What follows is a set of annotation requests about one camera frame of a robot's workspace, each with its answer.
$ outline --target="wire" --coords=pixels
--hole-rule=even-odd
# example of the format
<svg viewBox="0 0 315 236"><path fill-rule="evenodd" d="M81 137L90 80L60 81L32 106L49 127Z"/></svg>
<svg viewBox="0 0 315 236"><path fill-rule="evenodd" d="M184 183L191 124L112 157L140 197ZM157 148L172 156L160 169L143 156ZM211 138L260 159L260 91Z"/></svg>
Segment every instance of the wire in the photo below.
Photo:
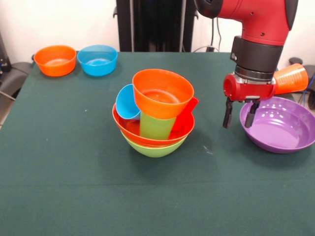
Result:
<svg viewBox="0 0 315 236"><path fill-rule="evenodd" d="M218 50L216 47L211 46L211 45L208 45L208 46L202 46L202 47L200 47L200 48L197 48L195 51L193 51L193 53L197 52L198 50L200 50L200 49L202 49L202 48L208 48L208 47L214 48L214 49L216 49L216 50L219 52L219 50Z"/></svg>
<svg viewBox="0 0 315 236"><path fill-rule="evenodd" d="M297 101L298 104L301 104L302 105L302 102L303 102L303 95L304 95L304 91L302 92L299 100Z"/></svg>
<svg viewBox="0 0 315 236"><path fill-rule="evenodd" d="M11 97L10 95L8 95L8 94L6 94L6 93L4 93L4 92L2 92L2 91L0 91L0 94L2 94L3 96L5 96L5 97L11 99L12 101L15 101L15 98L14 98L14 97Z"/></svg>
<svg viewBox="0 0 315 236"><path fill-rule="evenodd" d="M218 46L219 51L220 51L222 36L221 36L220 28L219 28L219 19L218 19L218 17L217 17L217 28L218 28L218 33L219 33L219 37L220 37L219 46Z"/></svg>
<svg viewBox="0 0 315 236"><path fill-rule="evenodd" d="M213 19L212 20L212 35L211 35L211 46L213 46L213 41L214 41L214 37L215 37L215 22Z"/></svg>
<svg viewBox="0 0 315 236"><path fill-rule="evenodd" d="M305 106L305 100L306 100L306 93L307 93L307 91L309 90L309 88L311 87L311 85L312 85L312 83L314 82L314 80L315 80L315 73L314 73L314 75L313 75L313 77L312 77L312 79L311 79L311 82L309 83L309 85L307 86L306 90L305 90L304 93L303 93L304 106Z"/></svg>

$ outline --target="blue bowl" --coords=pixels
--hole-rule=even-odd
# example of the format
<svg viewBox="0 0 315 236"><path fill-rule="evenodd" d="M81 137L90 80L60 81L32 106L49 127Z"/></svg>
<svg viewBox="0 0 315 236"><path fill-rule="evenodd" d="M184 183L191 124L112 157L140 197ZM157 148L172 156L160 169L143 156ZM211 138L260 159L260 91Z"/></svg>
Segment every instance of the blue bowl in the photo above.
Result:
<svg viewBox="0 0 315 236"><path fill-rule="evenodd" d="M93 45L79 51L77 58L85 73L104 76L115 70L117 55L117 51L110 46Z"/></svg>

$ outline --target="green bowl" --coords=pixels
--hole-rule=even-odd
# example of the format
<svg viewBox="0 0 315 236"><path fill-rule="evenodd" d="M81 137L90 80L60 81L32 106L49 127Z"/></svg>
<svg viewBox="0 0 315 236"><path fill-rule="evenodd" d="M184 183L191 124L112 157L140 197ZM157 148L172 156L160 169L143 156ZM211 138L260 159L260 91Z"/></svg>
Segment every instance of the green bowl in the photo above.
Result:
<svg viewBox="0 0 315 236"><path fill-rule="evenodd" d="M123 137L127 140L127 142L132 146L136 151L141 153L142 155L148 156L148 157L163 157L166 156L173 151L175 151L177 148L179 148L180 145L185 141L186 137L180 140L177 143L174 143L172 145L166 146L166 147L145 147L138 145L134 143L133 141L129 140L123 133Z"/></svg>

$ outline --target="bowl rim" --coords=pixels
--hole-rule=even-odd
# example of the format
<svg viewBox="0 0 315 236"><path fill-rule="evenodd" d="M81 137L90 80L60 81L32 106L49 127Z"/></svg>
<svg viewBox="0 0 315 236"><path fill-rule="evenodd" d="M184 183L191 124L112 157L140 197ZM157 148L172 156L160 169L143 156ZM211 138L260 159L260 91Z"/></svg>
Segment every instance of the bowl rim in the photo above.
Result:
<svg viewBox="0 0 315 236"><path fill-rule="evenodd" d="M37 60L36 60L36 55L48 48L55 48L55 47L65 47L65 48L69 48L71 49L72 51L74 51L74 57L71 58L69 61L67 62L64 62L64 63L61 63L61 64L58 64L58 65L46 65L46 64L42 64L42 63L39 63ZM76 50L74 50L74 48L70 47L70 46L67 46L67 45L62 45L62 44L58 44L58 45L51 45L51 46L47 46L47 47L44 47L42 49L39 49L35 54L34 54L34 61L37 65L42 65L42 66L49 66L49 67L58 67L58 66L62 66L62 65L65 65L65 64L68 64L70 61L73 61L75 58L77 57L77 52Z"/></svg>
<svg viewBox="0 0 315 236"><path fill-rule="evenodd" d="M189 99L187 99L187 101L185 101L185 102L179 102L179 103L159 102L159 101L155 101L155 100L153 100L153 99L147 97L147 96L144 95L142 92L140 92L140 91L136 88L136 86L134 85L134 77L135 77L136 75L138 75L139 73L143 72L143 71L149 71L149 70L150 70L150 71L154 71L154 70L155 70L155 71L165 71L165 72L168 72L168 73L171 73L171 74L175 74L175 75L178 75L178 76L182 77L184 80L186 80L186 81L189 83L189 85L190 85L190 87L191 87L191 89L192 89L192 95L190 96ZM133 75L133 77L132 77L132 84L133 84L133 89L136 90L141 96L143 96L143 97L145 97L145 98L147 98L147 99L149 99L149 100L151 100L151 101L153 101L153 102L156 102L156 103L158 103L158 104L162 104L162 105L170 105L170 106L183 105L183 104L185 104L185 103L188 103L188 102L194 97L194 94L195 94L195 91L194 91L194 88L193 88L191 82L190 82L188 79L186 79L184 76L182 76L182 75L180 75L180 74L178 74L178 73L175 73L175 72L173 72L173 71L170 71L170 70L164 70L164 69L159 69L159 68L148 68L148 69L144 69L144 70L138 71L138 72L135 73L135 74Z"/></svg>
<svg viewBox="0 0 315 236"><path fill-rule="evenodd" d="M187 138L187 137L184 137L183 139L179 140L178 142L176 142L176 143L174 143L174 144L167 145L167 146L165 146L165 147L146 147L146 146L142 146L142 145L139 145L139 144L137 144L137 143L131 141L129 138L127 138L127 137L124 135L124 133L123 133L122 131L120 131L120 132L122 133L123 137L124 137L128 142L131 142L133 145L135 145L135 146L137 146L137 147L139 147L139 148L146 149L146 150L163 150L163 149L167 149L167 148L172 148L173 146L178 145L180 142L183 143L183 142L185 141L185 139Z"/></svg>
<svg viewBox="0 0 315 236"><path fill-rule="evenodd" d="M309 111L308 109L306 109L305 107L301 106L300 104L298 104L298 103L296 103L296 102L294 102L294 101L292 101L292 100L290 100L290 99L286 99L286 98L283 98L283 97L272 97L272 98L270 98L269 100L271 100L271 99L284 100L284 101L288 101L288 102L290 102L290 103L293 103L293 104L295 104L295 105L297 105L297 106L303 108L306 112L308 112L310 115L312 115L313 118L315 119L315 116L314 116L314 114L313 114L312 112L310 112L310 111ZM246 134L249 135L250 138L255 139L257 142L260 142L261 144L263 144L263 145L265 145L265 146L268 146L268 147L271 147L271 148L273 148L273 149L285 150L285 151L289 151L289 150L292 150L292 151L302 150L302 149L307 148L307 147L309 147L309 146L311 146L311 145L313 145L313 144L315 143L315 139L314 139L314 140L313 140L312 142L310 142L309 144L306 144L306 145L303 145L303 146L300 146L300 147L284 148L284 147L277 147L277 146L274 146L274 145L266 144L266 143L260 141L259 139L255 138L253 135L251 135L251 134L249 133L249 129L246 128L245 125L242 123L242 111L245 109L245 107L248 107L248 106L250 106L250 103L246 103L246 104L241 108L241 110L240 110L240 116L239 116L239 117L240 117L240 123L241 123L241 125L242 125L244 131L246 132Z"/></svg>
<svg viewBox="0 0 315 236"><path fill-rule="evenodd" d="M192 124L192 128L190 129L190 131L189 131L186 135L183 135L183 136L181 136L181 137L179 137L179 138L176 138L176 139L167 139L167 140L147 139L147 138L141 137L141 136L139 136L139 135L136 135L136 134L134 134L134 133L131 133L130 131L128 131L128 130L126 130L124 127L122 127L122 126L119 124L119 122L115 119L115 116L114 116L114 110L115 110L115 109L116 109L116 103L113 105L113 108L112 108L112 116L113 116L113 119L114 119L116 125L119 126L120 131L121 131L121 129L123 129L123 130L124 130L125 132L127 132L128 134L131 134L131 135L134 135L134 136L136 136L136 137L145 139L145 140L147 140L147 141L154 141L154 142L170 141L170 142L171 142L171 141L176 141L176 140L182 140L183 138L187 137L187 136L193 131L193 129L194 129L194 127L195 127L195 118L194 118L193 114L191 114L191 115L192 115L193 124Z"/></svg>
<svg viewBox="0 0 315 236"><path fill-rule="evenodd" d="M82 52L84 49L87 49L87 48L90 48L90 47L95 47L95 46L102 46L102 47L107 47L107 48L111 48L111 49L113 49L113 50L114 50L114 53L115 53L115 58L114 58L114 59L112 59L111 61L104 62L104 63L102 63L102 64L98 64L98 65L89 65L89 66L101 66L101 65L107 65L107 64L112 63L113 61L115 61L115 60L117 59L117 57L118 57L118 52L117 52L117 50L116 50L115 48L113 48L113 47L111 47L111 46L109 46L109 45L105 45L105 44L94 44L94 45L90 45L90 46L87 46L87 47L85 47L85 48L82 48L82 49L78 52L78 54L77 54L77 59L78 59L78 61L80 62L80 64L84 64L84 65L86 65L86 63L82 62L82 61L79 59L80 52Z"/></svg>

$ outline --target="stack of cups and bowls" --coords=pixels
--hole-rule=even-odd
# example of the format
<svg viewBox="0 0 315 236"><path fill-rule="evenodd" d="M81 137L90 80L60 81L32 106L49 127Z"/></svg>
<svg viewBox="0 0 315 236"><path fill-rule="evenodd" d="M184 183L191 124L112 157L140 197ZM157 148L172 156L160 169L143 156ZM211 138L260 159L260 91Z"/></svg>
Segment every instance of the stack of cups and bowls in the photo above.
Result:
<svg viewBox="0 0 315 236"><path fill-rule="evenodd" d="M113 107L113 118L127 142L148 157L175 151L194 128L198 104L191 83L167 70L137 72L123 87Z"/></svg>

